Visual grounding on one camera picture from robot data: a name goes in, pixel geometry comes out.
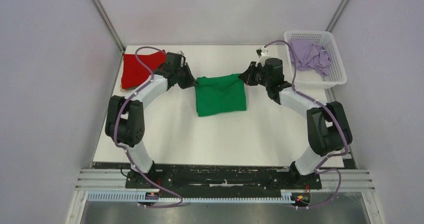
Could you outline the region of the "green t-shirt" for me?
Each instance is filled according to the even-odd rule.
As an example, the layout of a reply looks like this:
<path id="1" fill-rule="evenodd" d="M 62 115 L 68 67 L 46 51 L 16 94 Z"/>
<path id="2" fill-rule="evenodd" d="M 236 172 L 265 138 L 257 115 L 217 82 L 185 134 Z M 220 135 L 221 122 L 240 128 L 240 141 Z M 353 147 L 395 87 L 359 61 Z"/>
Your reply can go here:
<path id="1" fill-rule="evenodd" d="M 199 117 L 247 110 L 245 84 L 239 74 L 199 77 L 195 86 L 195 105 Z"/>

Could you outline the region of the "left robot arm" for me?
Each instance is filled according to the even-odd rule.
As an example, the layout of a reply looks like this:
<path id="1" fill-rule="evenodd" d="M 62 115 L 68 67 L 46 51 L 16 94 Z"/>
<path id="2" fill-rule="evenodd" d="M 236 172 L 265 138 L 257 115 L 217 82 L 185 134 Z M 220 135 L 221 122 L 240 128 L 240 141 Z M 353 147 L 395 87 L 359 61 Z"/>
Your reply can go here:
<path id="1" fill-rule="evenodd" d="M 145 133 L 144 111 L 159 95 L 178 85 L 181 89 L 197 85 L 186 57 L 182 52 L 167 52 L 165 61 L 147 80 L 136 87 L 128 96 L 114 95 L 109 99 L 105 133 L 115 146 L 124 150 L 131 169 L 138 172 L 138 181 L 144 187 L 157 182 L 157 174 L 151 170 L 153 160 L 143 143 Z"/>

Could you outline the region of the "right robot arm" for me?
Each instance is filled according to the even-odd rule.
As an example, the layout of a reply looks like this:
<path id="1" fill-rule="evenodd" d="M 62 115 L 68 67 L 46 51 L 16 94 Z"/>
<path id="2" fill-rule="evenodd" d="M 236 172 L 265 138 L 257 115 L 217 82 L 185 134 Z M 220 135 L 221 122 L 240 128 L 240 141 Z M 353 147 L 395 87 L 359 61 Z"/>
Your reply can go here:
<path id="1" fill-rule="evenodd" d="M 239 79 L 248 86 L 264 86 L 271 100 L 292 109 L 307 122 L 309 145 L 289 168 L 288 179 L 293 187 L 307 184 L 309 175 L 316 173 L 329 158 L 349 152 L 353 136 L 343 105 L 338 101 L 323 103 L 296 89 L 285 80 L 280 59 L 252 61 Z"/>

